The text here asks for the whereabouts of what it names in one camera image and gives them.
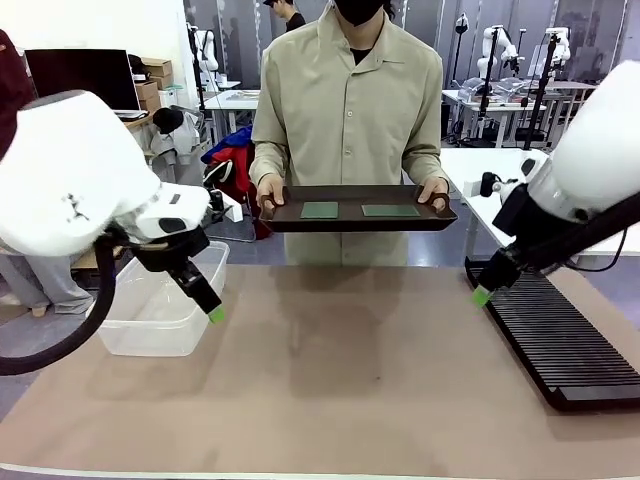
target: slotted rack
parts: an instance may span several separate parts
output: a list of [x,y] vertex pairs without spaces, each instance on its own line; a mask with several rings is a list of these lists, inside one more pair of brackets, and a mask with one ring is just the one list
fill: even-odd
[[[465,261],[474,287],[485,264]],[[638,372],[545,277],[523,273],[487,309],[554,408],[640,408]]]

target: person's leg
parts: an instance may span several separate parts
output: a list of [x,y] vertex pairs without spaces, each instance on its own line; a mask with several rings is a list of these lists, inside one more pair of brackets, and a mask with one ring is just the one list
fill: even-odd
[[69,257],[25,257],[40,280],[44,293],[55,305],[56,313],[84,313],[93,303],[91,294],[71,278]]
[[25,257],[0,255],[0,274],[23,306],[39,309],[51,303]]

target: red jacket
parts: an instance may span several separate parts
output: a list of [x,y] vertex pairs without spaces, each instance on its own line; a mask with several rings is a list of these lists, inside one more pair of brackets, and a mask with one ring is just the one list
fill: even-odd
[[8,35],[0,30],[0,159],[16,133],[16,113],[33,99],[22,59]]

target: computer monitor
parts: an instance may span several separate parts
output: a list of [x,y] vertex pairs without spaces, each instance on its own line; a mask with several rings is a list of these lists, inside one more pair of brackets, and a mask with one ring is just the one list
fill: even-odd
[[124,50],[26,50],[38,96],[68,90],[95,93],[112,110],[138,110],[129,57]]

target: green tile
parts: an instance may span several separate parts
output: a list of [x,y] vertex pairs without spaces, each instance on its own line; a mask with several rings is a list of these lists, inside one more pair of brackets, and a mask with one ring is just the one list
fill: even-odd
[[300,218],[313,220],[338,218],[338,202],[305,202]]
[[365,217],[419,217],[420,212],[413,205],[363,205]]

